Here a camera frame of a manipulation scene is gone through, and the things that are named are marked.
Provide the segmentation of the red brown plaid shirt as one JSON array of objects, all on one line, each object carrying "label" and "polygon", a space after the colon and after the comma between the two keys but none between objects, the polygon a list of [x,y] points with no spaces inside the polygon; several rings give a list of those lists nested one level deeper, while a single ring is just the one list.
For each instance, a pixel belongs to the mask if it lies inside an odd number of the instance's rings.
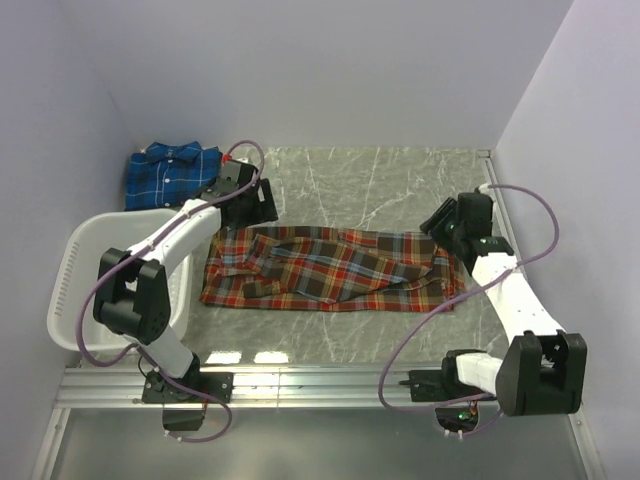
[{"label": "red brown plaid shirt", "polygon": [[235,309],[420,313],[464,288],[463,266],[423,233],[263,226],[212,238],[200,300]]}]

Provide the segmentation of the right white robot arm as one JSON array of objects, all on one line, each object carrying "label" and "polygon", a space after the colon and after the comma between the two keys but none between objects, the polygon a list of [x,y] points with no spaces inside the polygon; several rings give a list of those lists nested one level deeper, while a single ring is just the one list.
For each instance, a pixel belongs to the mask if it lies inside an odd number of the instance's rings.
[{"label": "right white robot arm", "polygon": [[582,403],[587,344],[553,319],[532,290],[509,242],[493,233],[487,187],[441,204],[422,232],[460,260],[493,306],[509,346],[501,359],[452,350],[431,390],[445,399],[489,394],[508,416],[573,414]]}]

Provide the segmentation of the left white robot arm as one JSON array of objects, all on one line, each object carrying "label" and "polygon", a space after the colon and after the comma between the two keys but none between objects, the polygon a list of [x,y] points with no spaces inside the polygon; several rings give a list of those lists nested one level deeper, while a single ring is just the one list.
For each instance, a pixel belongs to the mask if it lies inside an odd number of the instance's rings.
[{"label": "left white robot arm", "polygon": [[126,250],[100,259],[98,281],[87,304],[94,320],[130,340],[151,364],[151,390],[169,403],[205,396],[200,360],[170,325],[169,277],[205,239],[223,228],[277,220],[263,168],[225,157],[218,176],[197,191],[159,230]]}]

